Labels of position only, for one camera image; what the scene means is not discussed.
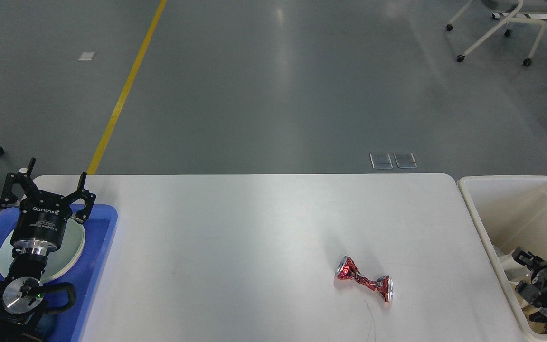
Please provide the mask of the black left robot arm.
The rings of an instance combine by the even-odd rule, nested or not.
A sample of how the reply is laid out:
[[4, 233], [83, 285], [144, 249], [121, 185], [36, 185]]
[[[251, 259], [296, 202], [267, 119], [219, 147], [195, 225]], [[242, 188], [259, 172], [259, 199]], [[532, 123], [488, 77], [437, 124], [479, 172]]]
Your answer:
[[26, 171], [8, 173], [0, 195], [0, 208], [19, 209], [10, 241], [15, 255], [0, 278], [0, 342], [46, 342], [43, 321], [76, 304], [72, 283], [47, 285], [42, 277], [48, 256], [63, 246], [67, 224], [87, 221], [96, 196], [85, 188], [85, 172], [68, 195], [40, 189], [32, 178], [35, 163], [31, 158]]

